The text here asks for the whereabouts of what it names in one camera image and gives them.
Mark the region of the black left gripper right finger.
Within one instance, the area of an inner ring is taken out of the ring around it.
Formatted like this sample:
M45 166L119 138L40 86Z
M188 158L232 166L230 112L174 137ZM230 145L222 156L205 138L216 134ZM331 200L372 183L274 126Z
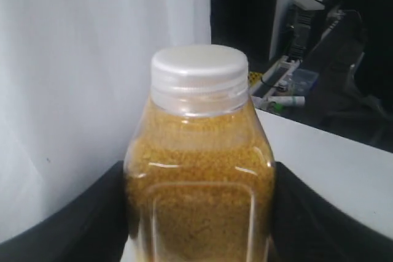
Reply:
M277 162L271 235L281 261L392 261L392 239L346 215Z

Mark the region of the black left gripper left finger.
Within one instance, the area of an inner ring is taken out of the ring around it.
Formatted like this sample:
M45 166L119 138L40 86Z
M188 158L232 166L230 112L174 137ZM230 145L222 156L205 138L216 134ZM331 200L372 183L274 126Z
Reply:
M57 213L1 243L1 261L120 261L127 239L119 161Z

